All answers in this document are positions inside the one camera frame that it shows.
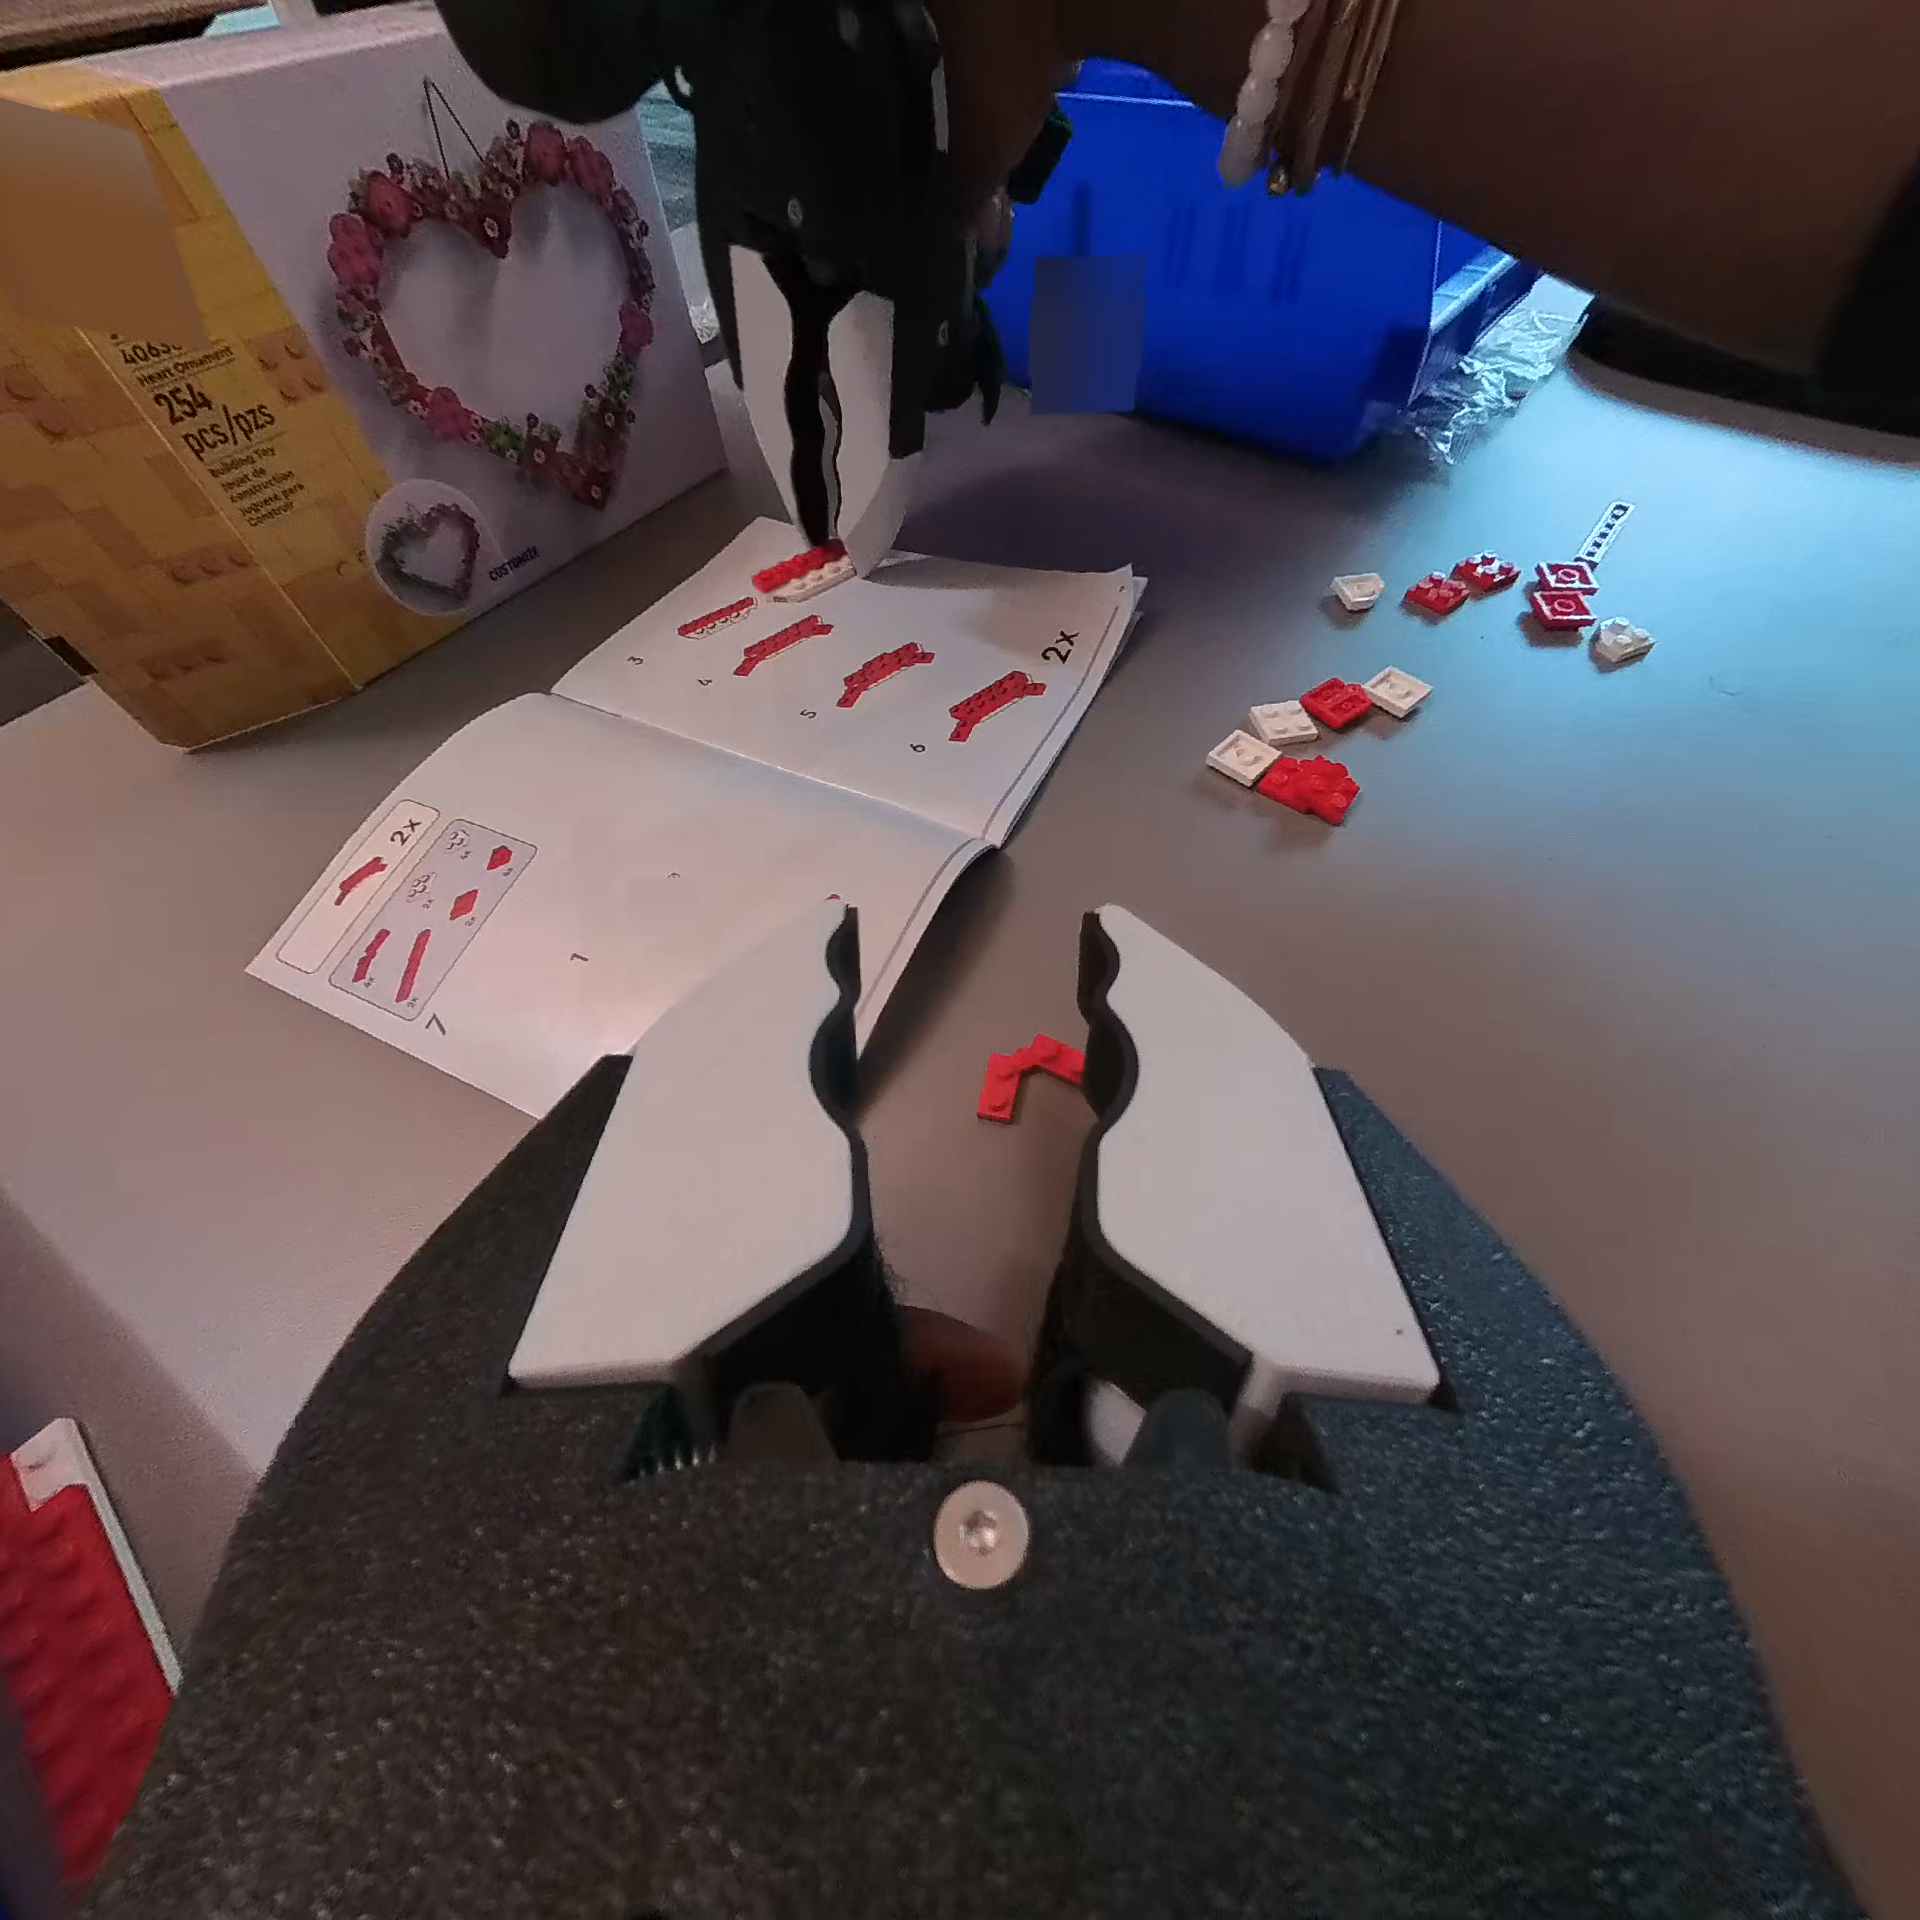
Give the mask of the red bracket brick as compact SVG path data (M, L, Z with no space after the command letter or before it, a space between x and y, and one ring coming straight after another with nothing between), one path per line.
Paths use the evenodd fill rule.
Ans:
M1012 1052L993 1052L981 1079L976 1115L998 1125L1017 1123L1023 1085L1038 1075L1081 1089L1085 1052L1050 1036L1036 1036Z

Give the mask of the red studded plate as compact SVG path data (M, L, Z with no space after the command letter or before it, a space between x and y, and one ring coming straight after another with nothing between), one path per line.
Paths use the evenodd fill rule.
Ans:
M181 1661L70 1418L4 1453L1 1669L56 1890L79 1898L133 1813Z

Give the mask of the clear plastic bag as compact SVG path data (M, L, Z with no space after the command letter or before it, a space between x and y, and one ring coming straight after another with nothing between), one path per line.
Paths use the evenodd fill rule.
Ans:
M1458 466L1559 372L1590 307L1590 293L1541 278L1417 397L1406 433L1432 470Z

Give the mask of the person's right hand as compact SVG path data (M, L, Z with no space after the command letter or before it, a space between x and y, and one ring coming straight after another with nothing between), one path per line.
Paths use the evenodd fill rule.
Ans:
M1006 183L1081 61L1141 67L1230 116L1265 21L1261 2L933 2L927 11L943 53L950 159L986 265L1012 230Z

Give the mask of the white instruction booklet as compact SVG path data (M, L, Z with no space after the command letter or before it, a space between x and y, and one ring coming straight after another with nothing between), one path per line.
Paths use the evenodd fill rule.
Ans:
M544 692L370 812L252 979L544 1115L801 909L857 911L865 1043L949 891L1002 847L1145 583L892 556L807 598L750 522Z

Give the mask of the blue plastic bin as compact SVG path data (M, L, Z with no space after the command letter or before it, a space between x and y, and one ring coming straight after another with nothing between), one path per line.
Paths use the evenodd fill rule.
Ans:
M1221 124L1090 60L1071 134L986 289L1038 412L1135 412L1334 465L1394 427L1538 270L1384 191L1215 177Z

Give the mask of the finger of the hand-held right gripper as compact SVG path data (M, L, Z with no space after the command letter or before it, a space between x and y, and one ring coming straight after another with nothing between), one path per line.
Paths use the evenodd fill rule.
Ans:
M920 460L892 452L894 348L896 309L873 293L855 293L829 323L833 538L857 573L894 551Z
M845 290L791 253L730 245L727 267L736 378L760 458L804 545L825 546L841 513L844 409L829 332Z

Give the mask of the grey desk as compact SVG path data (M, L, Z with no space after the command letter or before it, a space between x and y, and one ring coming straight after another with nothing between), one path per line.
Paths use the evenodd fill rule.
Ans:
M82 685L4 726L4 1445L74 1418L164 1623L376 1290L524 1117L244 975L373 805L551 687L772 509L730 470L370 692L191 756ZM1656 1427L1874 1916L1916 1916L1916 452L1567 371L1452 470L1329 470L1130 418L943 422L903 535L1130 566L1141 621L863 1066L906 1301L1026 1343L1085 1109L976 1117L992 1049L1082 1034L1076 925L1128 906L1349 1073ZM1608 502L1594 621L1528 621ZM1445 618L1407 585L1520 580ZM1376 607L1328 585L1376 571ZM1592 629L1653 652L1608 668ZM1207 769L1252 703L1430 683Z

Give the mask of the yellow white product box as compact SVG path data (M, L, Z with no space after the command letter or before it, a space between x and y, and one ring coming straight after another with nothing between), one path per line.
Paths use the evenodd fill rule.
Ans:
M4 71L1 597L158 742L343 701L725 466L638 116L429 5Z

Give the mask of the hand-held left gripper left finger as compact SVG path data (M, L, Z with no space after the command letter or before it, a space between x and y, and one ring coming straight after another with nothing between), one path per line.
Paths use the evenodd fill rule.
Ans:
M857 994L857 911L829 897L640 1034L514 1388L670 1388L700 1438L759 1385L849 1413L878 1343Z

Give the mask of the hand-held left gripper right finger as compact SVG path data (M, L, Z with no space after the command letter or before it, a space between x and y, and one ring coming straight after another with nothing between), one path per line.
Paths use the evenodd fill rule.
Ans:
M1030 1451L1121 1462L1166 1398L1274 1469L1305 1402L1445 1405L1445 1374L1295 1038L1128 907L1085 911L1090 1129L1046 1290Z

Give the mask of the person's left hand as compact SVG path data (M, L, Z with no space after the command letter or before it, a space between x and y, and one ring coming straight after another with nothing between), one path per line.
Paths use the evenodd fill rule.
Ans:
M925 1388L937 1427L1008 1421L1023 1403L1028 1361L1002 1334L918 1306L901 1308L898 1332L903 1365Z

